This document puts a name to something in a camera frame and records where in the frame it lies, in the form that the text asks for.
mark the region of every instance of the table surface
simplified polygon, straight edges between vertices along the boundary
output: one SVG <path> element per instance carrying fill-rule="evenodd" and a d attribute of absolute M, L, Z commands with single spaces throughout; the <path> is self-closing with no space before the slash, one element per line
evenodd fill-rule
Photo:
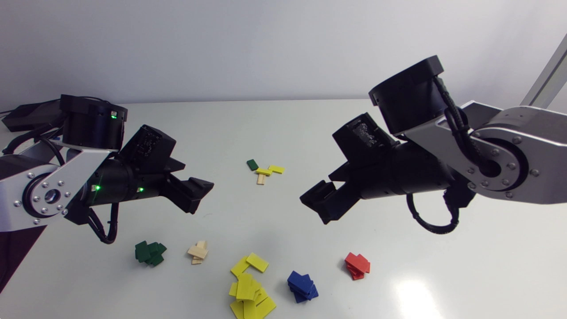
<path fill-rule="evenodd" d="M 130 104 L 125 141 L 141 126 L 177 140 L 179 178 L 215 183 L 195 215 L 164 198 L 120 205 L 116 242 L 66 220 L 46 228 L 0 295 L 0 317 L 231 318 L 230 268 L 251 252 L 270 262 L 252 273 L 276 302 L 267 318 L 559 318 L 567 316 L 566 206 L 477 196 L 456 231 L 435 235 L 405 198 L 358 202 L 323 225 L 299 196 L 345 162 L 331 134 L 369 112 L 369 100 Z M 0 142 L 13 137 L 2 127 Z M 246 166 L 278 165 L 264 186 Z M 449 220 L 442 192 L 416 195 L 431 223 Z M 96 207 L 108 220 L 108 207 Z M 155 268 L 134 259 L 146 240 L 167 246 Z M 187 249 L 207 240 L 191 265 Z M 371 273 L 352 281 L 349 252 Z M 286 279 L 309 274 L 319 297 L 296 304 Z"/>

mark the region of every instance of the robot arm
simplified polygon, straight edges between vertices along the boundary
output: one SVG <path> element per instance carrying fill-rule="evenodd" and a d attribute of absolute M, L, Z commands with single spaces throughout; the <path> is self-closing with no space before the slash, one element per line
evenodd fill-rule
<path fill-rule="evenodd" d="M 0 157 L 0 292 L 51 223 L 66 218 L 88 224 L 101 242 L 111 244 L 119 203 L 164 196 L 193 214 L 214 186 L 171 174 L 185 164 L 170 157 L 176 141 L 158 129 L 142 126 L 121 149 L 125 108 L 62 95 L 60 110 L 50 123 L 15 138 Z M 61 132 L 62 140 L 56 139 Z M 13 154 L 29 138 L 38 142 Z M 66 161 L 62 148 L 68 148 Z M 50 163 L 54 156 L 60 165 Z M 112 204 L 108 234 L 92 209 L 102 204 Z"/>
<path fill-rule="evenodd" d="M 358 200 L 406 195 L 413 217 L 444 234 L 458 224 L 459 208 L 476 193 L 526 203 L 567 202 L 567 116 L 535 107 L 501 110 L 477 102 L 454 106 L 441 79 L 437 56 L 380 83 L 370 91 L 390 133 L 368 114 L 333 134 L 347 162 L 300 197 L 326 224 Z M 446 226 L 419 217 L 413 193 L 446 190 L 452 215 Z"/>

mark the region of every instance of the red wooden block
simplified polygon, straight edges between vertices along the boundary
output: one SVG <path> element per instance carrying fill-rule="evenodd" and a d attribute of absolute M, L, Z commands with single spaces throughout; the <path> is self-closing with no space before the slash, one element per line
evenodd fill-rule
<path fill-rule="evenodd" d="M 360 254 L 356 256 L 353 253 L 349 253 L 348 256 L 346 256 L 345 261 L 358 271 L 370 272 L 370 262 L 368 262 L 368 260 Z"/>
<path fill-rule="evenodd" d="M 353 266 L 346 264 L 346 268 L 349 270 L 351 275 L 363 275 L 364 272 L 354 268 Z"/>
<path fill-rule="evenodd" d="M 346 268 L 348 268 L 350 272 L 350 276 L 353 280 L 358 280 L 364 278 L 364 272 L 359 271 L 358 269 L 354 268 L 353 266 L 346 264 Z"/>
<path fill-rule="evenodd" d="M 369 274 L 370 273 L 370 262 L 366 258 L 364 258 L 364 256 L 361 255 L 361 254 L 358 254 L 357 257 L 364 261 L 364 263 L 366 264 L 366 268 L 363 271 L 365 273 Z"/>

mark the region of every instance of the pile of blocks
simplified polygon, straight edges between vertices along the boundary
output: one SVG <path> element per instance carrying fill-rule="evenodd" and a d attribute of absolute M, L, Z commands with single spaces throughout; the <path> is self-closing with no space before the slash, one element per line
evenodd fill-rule
<path fill-rule="evenodd" d="M 309 278 L 309 274 L 302 276 L 297 272 L 292 271 L 291 275 L 287 278 L 287 285 L 289 286 L 289 290 L 293 292 L 295 302 L 298 304 L 311 300 L 315 297 L 319 297 L 317 288 L 315 287 L 313 280 Z"/>
<path fill-rule="evenodd" d="M 145 262 L 147 265 L 157 266 L 163 262 L 162 254 L 167 248 L 161 243 L 153 242 L 147 244 L 146 241 L 142 241 L 136 245 L 134 255 L 138 262 Z"/>
<path fill-rule="evenodd" d="M 255 253 L 244 256 L 230 271 L 238 281 L 232 283 L 229 295 L 236 298 L 230 308 L 236 319 L 262 319 L 276 308 L 276 303 L 252 274 L 244 272 L 249 266 L 264 272 L 268 262 Z"/>
<path fill-rule="evenodd" d="M 283 174 L 285 171 L 285 168 L 276 165 L 270 165 L 267 170 L 261 169 L 258 167 L 258 164 L 256 164 L 254 159 L 246 161 L 246 164 L 250 167 L 250 170 L 256 171 L 256 174 L 258 174 L 258 179 L 256 181 L 256 184 L 258 185 L 264 185 L 266 183 L 266 176 L 270 176 L 272 172 Z"/>
<path fill-rule="evenodd" d="M 349 270 L 353 280 L 364 278 L 364 273 L 370 273 L 370 262 L 366 260 L 361 254 L 356 256 L 349 253 L 345 258 L 346 268 Z"/>
<path fill-rule="evenodd" d="M 193 256 L 193 259 L 191 260 L 192 265 L 199 265 L 203 263 L 203 259 L 205 259 L 208 252 L 207 242 L 204 240 L 199 240 L 196 245 L 191 246 L 191 248 L 187 250 L 187 253 Z"/>

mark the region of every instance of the green wooden block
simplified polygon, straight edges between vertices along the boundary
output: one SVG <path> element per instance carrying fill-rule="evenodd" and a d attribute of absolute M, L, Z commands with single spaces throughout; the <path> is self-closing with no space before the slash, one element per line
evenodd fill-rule
<path fill-rule="evenodd" d="M 147 249 L 150 251 L 150 255 L 153 257 L 158 253 L 158 243 L 153 242 L 147 246 Z"/>
<path fill-rule="evenodd" d="M 252 170 L 252 171 L 255 171 L 255 170 L 258 169 L 258 164 L 256 164 L 256 161 L 254 161 L 254 159 L 247 161 L 246 164 L 248 164 L 248 167 L 250 167 L 250 170 Z"/>
<path fill-rule="evenodd" d="M 150 255 L 150 250 L 147 247 L 147 242 L 146 241 L 142 241 L 141 243 L 139 243 L 138 245 L 135 246 L 135 253 L 134 255 L 136 256 L 136 259 L 139 262 L 144 262 L 148 259 L 151 258 Z"/>
<path fill-rule="evenodd" d="M 159 244 L 158 244 L 158 253 L 159 253 L 160 255 L 163 254 L 163 252 L 166 251 L 166 250 L 167 250 L 167 247 L 163 246 L 162 243 L 159 243 Z"/>
<path fill-rule="evenodd" d="M 153 256 L 153 257 L 151 258 L 150 263 L 151 263 L 152 265 L 154 265 L 154 267 L 155 267 L 155 266 L 159 265 L 161 262 L 163 262 L 163 260 L 164 260 L 164 259 L 163 259 L 163 257 L 162 257 L 161 255 L 155 255 L 155 256 Z"/>

